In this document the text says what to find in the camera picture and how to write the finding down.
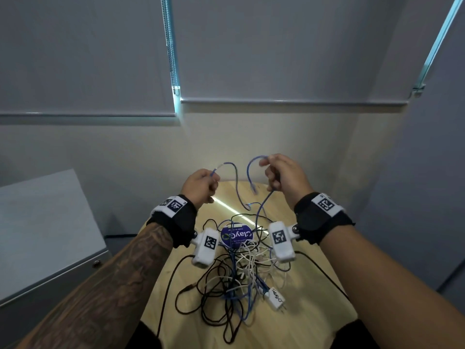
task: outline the white wall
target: white wall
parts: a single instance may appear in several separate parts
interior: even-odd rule
[[[402,116],[382,108],[232,109],[181,106],[182,126],[2,125],[0,186],[73,168],[102,233],[133,233],[194,170],[232,161],[245,179],[251,158],[282,152],[302,164],[316,189],[351,210],[363,205],[357,194],[376,179]],[[231,167],[218,173],[234,178]],[[251,176],[264,182],[258,164]]]

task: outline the forearm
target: forearm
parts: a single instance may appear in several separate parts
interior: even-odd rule
[[[166,229],[149,224],[55,307],[18,348],[124,348],[171,250]]]
[[[465,317],[352,226],[334,228],[321,249],[382,348],[462,348]]]

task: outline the hand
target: hand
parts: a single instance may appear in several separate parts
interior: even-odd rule
[[[289,207],[294,206],[309,193],[315,192],[307,176],[298,163],[282,154],[273,154],[259,162],[261,167],[270,165],[265,170],[268,178],[268,191],[282,191]]]
[[[213,203],[212,196],[218,188],[220,177],[217,173],[210,176],[211,170],[200,169],[189,176],[182,186],[181,193],[186,196],[197,210],[204,203]]]

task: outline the wrist-mounted device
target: wrist-mounted device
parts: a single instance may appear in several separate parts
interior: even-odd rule
[[[309,193],[295,205],[294,212],[297,241],[305,239],[311,244],[319,245],[326,234],[339,225],[355,225],[344,209],[324,193]]]
[[[165,227],[174,248],[180,245],[189,247],[191,240],[197,236],[194,231],[197,209],[183,194],[165,199],[152,210],[151,215],[146,225],[157,223]]]

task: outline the roller blind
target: roller blind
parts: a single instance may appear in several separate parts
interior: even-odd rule
[[[183,102],[404,104],[453,0],[171,0]]]
[[[174,116],[160,0],[1,0],[0,113]]]

